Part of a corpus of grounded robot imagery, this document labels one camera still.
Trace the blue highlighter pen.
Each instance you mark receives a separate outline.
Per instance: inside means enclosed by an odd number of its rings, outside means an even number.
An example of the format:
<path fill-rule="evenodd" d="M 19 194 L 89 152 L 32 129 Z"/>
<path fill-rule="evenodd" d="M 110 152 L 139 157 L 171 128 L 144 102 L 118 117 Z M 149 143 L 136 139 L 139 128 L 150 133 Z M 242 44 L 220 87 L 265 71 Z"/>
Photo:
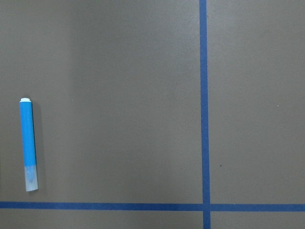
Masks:
<path fill-rule="evenodd" d="M 38 177 L 32 102 L 30 98 L 20 99 L 20 120 L 24 157 L 25 188 L 26 192 L 31 192 L 38 189 Z"/>

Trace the brown paper table mat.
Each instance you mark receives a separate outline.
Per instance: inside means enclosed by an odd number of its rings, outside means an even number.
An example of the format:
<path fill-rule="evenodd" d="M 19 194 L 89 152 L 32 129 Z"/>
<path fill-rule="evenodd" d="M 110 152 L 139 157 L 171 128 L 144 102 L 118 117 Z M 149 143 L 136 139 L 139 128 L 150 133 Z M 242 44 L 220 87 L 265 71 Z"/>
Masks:
<path fill-rule="evenodd" d="M 304 1 L 1 1 L 0 226 L 304 228 Z"/>

